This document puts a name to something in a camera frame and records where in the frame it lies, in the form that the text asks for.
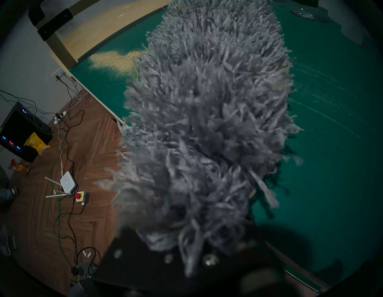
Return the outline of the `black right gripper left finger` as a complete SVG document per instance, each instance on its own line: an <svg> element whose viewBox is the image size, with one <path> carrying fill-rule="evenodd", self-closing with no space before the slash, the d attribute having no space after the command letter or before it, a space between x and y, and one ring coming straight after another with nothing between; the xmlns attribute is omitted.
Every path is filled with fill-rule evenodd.
<svg viewBox="0 0 383 297"><path fill-rule="evenodd" d="M192 289L183 269L178 247L166 252L152 251L135 231L125 228L112 241L93 279L154 296L189 297Z"/></svg>

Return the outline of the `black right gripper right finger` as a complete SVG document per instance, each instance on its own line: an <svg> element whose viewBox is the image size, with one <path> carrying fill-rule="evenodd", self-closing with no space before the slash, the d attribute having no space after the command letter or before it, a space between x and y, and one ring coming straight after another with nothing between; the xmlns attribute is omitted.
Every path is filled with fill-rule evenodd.
<svg viewBox="0 0 383 297"><path fill-rule="evenodd" d="M208 268L195 297L298 297L285 272L267 247L259 228L248 228L239 251Z"/></svg>

